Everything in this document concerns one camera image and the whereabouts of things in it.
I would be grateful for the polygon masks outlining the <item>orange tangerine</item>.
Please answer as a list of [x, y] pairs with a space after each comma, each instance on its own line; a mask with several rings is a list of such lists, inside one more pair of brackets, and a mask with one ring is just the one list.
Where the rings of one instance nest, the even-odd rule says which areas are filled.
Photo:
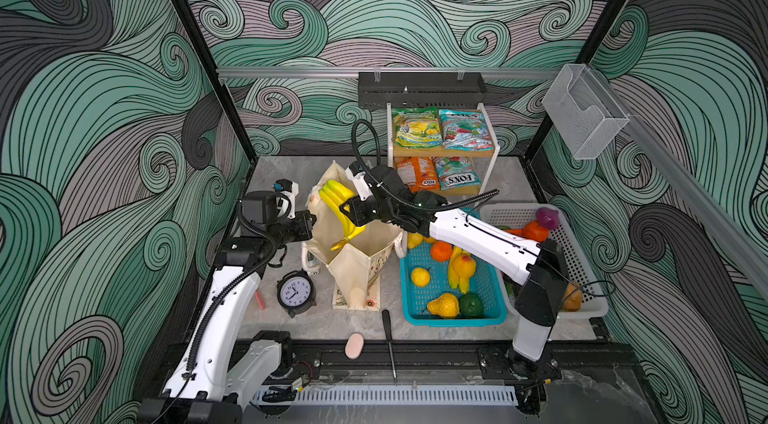
[[430, 257], [439, 263], [449, 262], [453, 255], [453, 246], [443, 241], [435, 241], [430, 247]]

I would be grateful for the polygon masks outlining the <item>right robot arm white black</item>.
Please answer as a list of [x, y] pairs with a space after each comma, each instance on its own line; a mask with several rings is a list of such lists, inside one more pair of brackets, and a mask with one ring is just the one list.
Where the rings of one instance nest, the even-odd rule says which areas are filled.
[[473, 203], [496, 196], [496, 190], [450, 204], [429, 191], [412, 193], [380, 156], [376, 157], [377, 166], [370, 168], [358, 149], [361, 126], [370, 130], [373, 138], [378, 137], [372, 123], [364, 119], [353, 123], [351, 142], [356, 164], [349, 168], [348, 178], [357, 195], [339, 205], [341, 213], [359, 227], [382, 221], [444, 241], [508, 276], [521, 286], [514, 301], [519, 320], [513, 349], [522, 358], [539, 361], [570, 283], [561, 246], [552, 239], [538, 243], [507, 233], [464, 211]]

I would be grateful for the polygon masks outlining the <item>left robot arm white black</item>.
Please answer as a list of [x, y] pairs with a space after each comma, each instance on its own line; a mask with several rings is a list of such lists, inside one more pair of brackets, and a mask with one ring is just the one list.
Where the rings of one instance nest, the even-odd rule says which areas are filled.
[[142, 401], [140, 423], [239, 423], [266, 378], [285, 364], [287, 339], [257, 339], [231, 361], [245, 312], [277, 252], [307, 241], [316, 218], [295, 205], [297, 184], [278, 180], [236, 205], [237, 228], [222, 242], [183, 358], [157, 398]]

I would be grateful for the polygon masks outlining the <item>peach fruit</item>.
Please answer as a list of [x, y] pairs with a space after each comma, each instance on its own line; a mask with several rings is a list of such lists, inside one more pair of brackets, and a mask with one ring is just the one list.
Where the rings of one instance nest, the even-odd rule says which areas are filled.
[[461, 279], [470, 279], [476, 272], [476, 261], [469, 254], [462, 253], [455, 257], [451, 262], [451, 268]]

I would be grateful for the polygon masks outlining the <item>large yellow banana bunch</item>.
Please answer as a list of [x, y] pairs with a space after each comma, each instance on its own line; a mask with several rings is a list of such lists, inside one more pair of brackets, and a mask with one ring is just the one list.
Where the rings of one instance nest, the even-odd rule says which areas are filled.
[[356, 226], [349, 217], [342, 213], [345, 203], [354, 197], [354, 193], [350, 189], [338, 181], [328, 180], [318, 191], [318, 194], [337, 217], [343, 230], [343, 238], [332, 245], [332, 251], [341, 250], [352, 239], [366, 231], [365, 226]]

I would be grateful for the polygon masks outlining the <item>cream canvas grocery bag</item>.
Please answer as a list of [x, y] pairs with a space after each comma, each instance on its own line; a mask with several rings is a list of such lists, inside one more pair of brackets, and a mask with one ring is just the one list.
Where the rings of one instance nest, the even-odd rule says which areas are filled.
[[378, 311], [380, 273], [392, 253], [403, 253], [402, 231], [397, 226], [374, 221], [359, 235], [346, 239], [343, 224], [321, 198], [321, 190], [331, 180], [354, 189], [345, 169], [332, 162], [309, 192], [307, 208], [317, 221], [312, 239], [301, 245], [302, 268], [310, 275], [330, 274], [334, 309]]

